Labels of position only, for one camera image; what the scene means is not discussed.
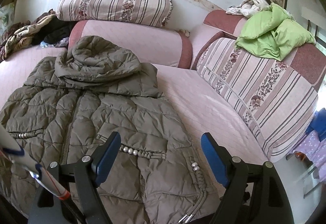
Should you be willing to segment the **blue cloth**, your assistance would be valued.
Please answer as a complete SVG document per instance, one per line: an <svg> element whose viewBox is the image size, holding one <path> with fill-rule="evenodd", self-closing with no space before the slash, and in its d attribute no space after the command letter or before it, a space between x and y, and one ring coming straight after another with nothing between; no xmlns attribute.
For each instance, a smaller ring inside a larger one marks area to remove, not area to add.
<svg viewBox="0 0 326 224"><path fill-rule="evenodd" d="M306 129L306 135L312 131L316 131L320 142L325 140L326 137L326 109L322 108L316 111L312 121Z"/></svg>

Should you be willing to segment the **glass window door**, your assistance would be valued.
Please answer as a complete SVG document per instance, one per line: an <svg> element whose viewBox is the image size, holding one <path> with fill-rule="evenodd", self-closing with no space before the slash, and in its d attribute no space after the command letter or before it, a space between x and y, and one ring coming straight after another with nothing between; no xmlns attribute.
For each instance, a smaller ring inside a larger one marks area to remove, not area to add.
<svg viewBox="0 0 326 224"><path fill-rule="evenodd" d="M12 2L0 8L0 35L9 29L14 22L15 4Z"/></svg>

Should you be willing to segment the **black clothes pile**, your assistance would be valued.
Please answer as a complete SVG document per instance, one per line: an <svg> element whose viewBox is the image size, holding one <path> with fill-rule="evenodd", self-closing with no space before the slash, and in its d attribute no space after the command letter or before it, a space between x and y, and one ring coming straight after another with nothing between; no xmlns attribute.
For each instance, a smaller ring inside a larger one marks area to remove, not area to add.
<svg viewBox="0 0 326 224"><path fill-rule="evenodd" d="M49 41L50 43L54 43L60 41L70 36L76 23L76 21L62 21L54 17L47 25L41 28L36 38L40 42Z"/></svg>

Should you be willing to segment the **maroon cloth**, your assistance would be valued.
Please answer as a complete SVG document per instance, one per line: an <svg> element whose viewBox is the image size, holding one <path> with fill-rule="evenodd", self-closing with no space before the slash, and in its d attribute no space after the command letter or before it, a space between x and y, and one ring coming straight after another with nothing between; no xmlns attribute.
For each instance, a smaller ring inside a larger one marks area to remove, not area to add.
<svg viewBox="0 0 326 224"><path fill-rule="evenodd" d="M41 18L47 16L47 15L50 15L50 14L55 14L55 11L53 11L53 9L49 10L48 12L46 13L43 13L40 17L38 17L34 22L30 22L29 20L27 22L18 22L14 25L12 25L9 29L7 29L4 34L2 35L1 37L1 43L5 40L5 38L10 34L10 33L13 33L15 32L15 30L25 26L25 25L32 25L32 24L35 24L36 22L38 22Z"/></svg>

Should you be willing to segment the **glass table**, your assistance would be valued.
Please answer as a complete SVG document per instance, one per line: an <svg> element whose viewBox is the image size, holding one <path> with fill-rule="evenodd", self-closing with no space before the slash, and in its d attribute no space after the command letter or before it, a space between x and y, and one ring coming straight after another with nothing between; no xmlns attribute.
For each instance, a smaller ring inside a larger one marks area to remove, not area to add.
<svg viewBox="0 0 326 224"><path fill-rule="evenodd" d="M293 152L286 155L285 159L289 161L292 157L298 159L306 168L297 179L297 181L303 183L303 198L305 199L323 185L323 178L320 175L320 170L325 166L325 157L323 157L320 162L313 162L305 154Z"/></svg>

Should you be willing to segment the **purple dotted cloth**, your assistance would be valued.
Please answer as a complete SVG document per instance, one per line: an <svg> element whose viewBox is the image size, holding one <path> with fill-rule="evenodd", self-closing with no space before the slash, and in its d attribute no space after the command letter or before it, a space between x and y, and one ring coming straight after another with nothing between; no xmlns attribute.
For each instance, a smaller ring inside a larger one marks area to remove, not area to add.
<svg viewBox="0 0 326 224"><path fill-rule="evenodd" d="M318 169L319 179L325 181L325 140L319 141L318 132L313 130L293 148L293 152L303 153Z"/></svg>

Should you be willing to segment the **white floral cloth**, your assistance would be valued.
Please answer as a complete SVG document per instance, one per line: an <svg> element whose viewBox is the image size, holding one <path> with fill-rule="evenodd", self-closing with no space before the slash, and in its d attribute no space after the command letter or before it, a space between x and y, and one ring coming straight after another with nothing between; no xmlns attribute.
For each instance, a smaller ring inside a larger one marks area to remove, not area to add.
<svg viewBox="0 0 326 224"><path fill-rule="evenodd" d="M226 10L229 15L243 15L246 18L252 17L254 14L266 10L269 4L266 0L243 0L237 6L231 6Z"/></svg>

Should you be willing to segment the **striped floral pillow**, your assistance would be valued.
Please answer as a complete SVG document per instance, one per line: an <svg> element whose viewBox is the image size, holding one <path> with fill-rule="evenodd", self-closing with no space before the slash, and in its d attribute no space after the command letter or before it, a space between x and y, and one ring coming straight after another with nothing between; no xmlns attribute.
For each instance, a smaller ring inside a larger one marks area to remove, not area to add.
<svg viewBox="0 0 326 224"><path fill-rule="evenodd" d="M56 14L62 21L120 21L161 28L172 10L172 0L60 0Z"/></svg>

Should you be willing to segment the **olive quilted puffer jacket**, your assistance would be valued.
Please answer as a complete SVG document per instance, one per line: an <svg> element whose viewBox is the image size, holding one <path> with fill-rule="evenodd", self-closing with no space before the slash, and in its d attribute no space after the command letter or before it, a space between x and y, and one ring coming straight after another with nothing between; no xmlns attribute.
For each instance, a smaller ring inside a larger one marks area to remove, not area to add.
<svg viewBox="0 0 326 224"><path fill-rule="evenodd" d="M157 70L98 36L45 57L1 110L1 125L38 162L77 162L121 136L99 187L113 223L177 223L215 212L218 193Z"/></svg>

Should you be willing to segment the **pink red bolster cushion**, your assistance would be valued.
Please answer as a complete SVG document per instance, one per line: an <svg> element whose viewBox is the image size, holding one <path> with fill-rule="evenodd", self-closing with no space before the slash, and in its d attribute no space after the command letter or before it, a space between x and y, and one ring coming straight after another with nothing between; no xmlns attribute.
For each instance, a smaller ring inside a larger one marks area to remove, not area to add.
<svg viewBox="0 0 326 224"><path fill-rule="evenodd" d="M99 36L131 50L141 62L189 69L192 44L184 33L170 29L118 21L79 21L70 34L68 47L83 36Z"/></svg>

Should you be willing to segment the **beige brown patterned blanket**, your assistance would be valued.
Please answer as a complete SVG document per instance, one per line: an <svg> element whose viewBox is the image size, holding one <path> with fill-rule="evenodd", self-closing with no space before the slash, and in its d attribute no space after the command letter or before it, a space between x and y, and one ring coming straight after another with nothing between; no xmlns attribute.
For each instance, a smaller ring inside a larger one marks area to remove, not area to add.
<svg viewBox="0 0 326 224"><path fill-rule="evenodd" d="M1 43L1 61L6 60L11 53L28 47L33 37L55 17L55 14L47 15L35 24L25 25L10 33Z"/></svg>

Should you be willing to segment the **light green blanket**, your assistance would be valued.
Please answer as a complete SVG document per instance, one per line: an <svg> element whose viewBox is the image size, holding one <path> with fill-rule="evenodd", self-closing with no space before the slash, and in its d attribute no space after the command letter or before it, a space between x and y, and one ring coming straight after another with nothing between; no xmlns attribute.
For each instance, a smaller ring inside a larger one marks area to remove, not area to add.
<svg viewBox="0 0 326 224"><path fill-rule="evenodd" d="M235 46L256 57L282 61L305 43L314 45L316 40L288 11L272 3L247 20Z"/></svg>

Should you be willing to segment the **striped floral side cushion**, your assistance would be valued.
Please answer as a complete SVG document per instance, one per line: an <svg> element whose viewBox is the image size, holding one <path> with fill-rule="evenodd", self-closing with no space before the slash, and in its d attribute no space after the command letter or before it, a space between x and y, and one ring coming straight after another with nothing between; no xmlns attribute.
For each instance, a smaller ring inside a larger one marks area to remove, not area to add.
<svg viewBox="0 0 326 224"><path fill-rule="evenodd" d="M219 38L200 55L199 75L236 111L271 162L285 157L313 119L317 91L284 62Z"/></svg>

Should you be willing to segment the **clear plastic bag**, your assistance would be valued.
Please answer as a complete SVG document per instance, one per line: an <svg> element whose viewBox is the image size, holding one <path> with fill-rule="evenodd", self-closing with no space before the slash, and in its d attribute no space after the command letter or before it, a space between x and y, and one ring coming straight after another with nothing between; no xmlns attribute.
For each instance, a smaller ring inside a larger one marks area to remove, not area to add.
<svg viewBox="0 0 326 224"><path fill-rule="evenodd" d="M63 38L60 41L50 43L49 41L42 41L40 43L41 48L59 48L59 47L68 47L69 37Z"/></svg>

